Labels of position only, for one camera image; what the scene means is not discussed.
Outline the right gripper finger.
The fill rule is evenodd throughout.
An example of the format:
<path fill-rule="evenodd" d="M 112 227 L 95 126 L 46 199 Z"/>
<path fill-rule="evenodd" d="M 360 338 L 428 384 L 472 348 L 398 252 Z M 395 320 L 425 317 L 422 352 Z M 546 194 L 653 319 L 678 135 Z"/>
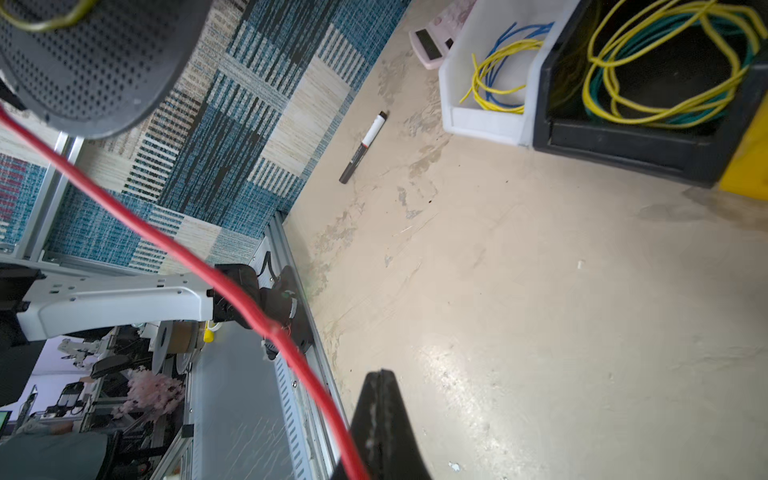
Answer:
<path fill-rule="evenodd" d="M 431 477 L 392 371 L 382 369 L 366 375 L 350 433 L 371 479 Z"/>

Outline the grey cable spool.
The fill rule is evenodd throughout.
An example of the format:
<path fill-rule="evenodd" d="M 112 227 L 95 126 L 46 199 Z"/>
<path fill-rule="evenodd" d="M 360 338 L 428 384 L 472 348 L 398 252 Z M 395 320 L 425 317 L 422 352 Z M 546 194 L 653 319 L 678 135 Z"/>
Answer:
<path fill-rule="evenodd" d="M 138 125 L 180 78 L 209 1 L 4 1 L 1 91 L 72 136 Z"/>

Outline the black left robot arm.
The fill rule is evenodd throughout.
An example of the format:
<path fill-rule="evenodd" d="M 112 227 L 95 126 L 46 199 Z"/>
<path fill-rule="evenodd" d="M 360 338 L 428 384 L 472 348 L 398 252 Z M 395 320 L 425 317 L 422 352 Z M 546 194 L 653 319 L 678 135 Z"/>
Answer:
<path fill-rule="evenodd" d="M 162 321 L 235 321 L 231 301 L 194 274 L 80 277 L 1 265 L 1 404 L 17 402 L 45 342 Z"/>

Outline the black white marker pen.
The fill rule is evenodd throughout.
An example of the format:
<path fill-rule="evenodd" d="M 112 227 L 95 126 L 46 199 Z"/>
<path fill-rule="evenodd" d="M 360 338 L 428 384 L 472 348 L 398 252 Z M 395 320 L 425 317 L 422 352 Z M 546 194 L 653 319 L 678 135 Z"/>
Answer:
<path fill-rule="evenodd" d="M 386 111 L 380 111 L 379 114 L 376 116 L 374 122 L 372 123 L 371 127 L 368 129 L 365 136 L 361 140 L 351 160 L 349 161 L 344 171 L 342 172 L 339 178 L 339 182 L 341 184 L 346 184 L 350 180 L 355 170 L 359 166 L 361 160 L 369 150 L 371 144 L 373 143 L 373 141 L 381 131 L 383 125 L 386 123 L 387 119 L 388 119 L 388 113 Z"/>

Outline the person in grey shirt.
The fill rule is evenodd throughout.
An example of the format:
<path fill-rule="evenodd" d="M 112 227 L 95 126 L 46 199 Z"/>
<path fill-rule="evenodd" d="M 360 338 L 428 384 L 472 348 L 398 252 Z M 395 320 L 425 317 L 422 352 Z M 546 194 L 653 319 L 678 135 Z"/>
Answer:
<path fill-rule="evenodd" d="M 21 433 L 1 445 L 1 478 L 97 479 L 109 443 L 99 432 Z"/>

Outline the pink calculator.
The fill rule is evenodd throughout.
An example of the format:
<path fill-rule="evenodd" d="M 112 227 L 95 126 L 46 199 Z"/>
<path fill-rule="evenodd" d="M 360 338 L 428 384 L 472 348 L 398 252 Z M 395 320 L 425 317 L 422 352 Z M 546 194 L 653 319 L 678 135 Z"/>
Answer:
<path fill-rule="evenodd" d="M 427 70 L 438 69 L 448 57 L 476 1 L 453 1 L 434 19 L 409 32 L 416 57 Z"/>

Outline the black plastic bin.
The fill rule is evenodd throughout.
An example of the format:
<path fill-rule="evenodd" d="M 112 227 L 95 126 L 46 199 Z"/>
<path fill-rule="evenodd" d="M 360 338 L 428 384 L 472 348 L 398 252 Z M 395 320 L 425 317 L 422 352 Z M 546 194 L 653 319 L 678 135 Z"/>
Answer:
<path fill-rule="evenodd" d="M 766 93 L 763 1 L 581 1 L 543 62 L 533 145 L 711 186 Z"/>

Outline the white plastic bin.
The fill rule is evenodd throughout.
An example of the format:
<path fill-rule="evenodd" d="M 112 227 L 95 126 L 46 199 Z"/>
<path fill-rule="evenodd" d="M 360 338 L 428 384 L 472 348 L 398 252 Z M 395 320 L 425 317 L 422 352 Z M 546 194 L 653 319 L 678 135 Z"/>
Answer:
<path fill-rule="evenodd" d="M 439 69 L 444 130 L 528 147 L 543 62 L 576 1 L 478 1 Z"/>

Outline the yellow plastic bin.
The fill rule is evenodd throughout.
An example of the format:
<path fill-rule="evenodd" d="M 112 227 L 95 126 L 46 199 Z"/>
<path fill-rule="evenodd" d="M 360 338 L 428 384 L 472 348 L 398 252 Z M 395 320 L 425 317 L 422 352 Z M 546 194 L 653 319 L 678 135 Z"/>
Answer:
<path fill-rule="evenodd" d="M 719 182 L 721 191 L 767 200 L 767 121 L 764 99 Z"/>

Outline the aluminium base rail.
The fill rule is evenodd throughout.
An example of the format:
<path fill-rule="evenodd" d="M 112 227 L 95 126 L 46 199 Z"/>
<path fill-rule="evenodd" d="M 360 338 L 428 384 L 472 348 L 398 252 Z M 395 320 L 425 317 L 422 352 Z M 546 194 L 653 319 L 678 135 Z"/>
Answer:
<path fill-rule="evenodd" d="M 282 357 L 259 334 L 223 324 L 210 343 L 168 360 L 183 375 L 183 425 L 155 479 L 328 479 L 339 448 Z"/>

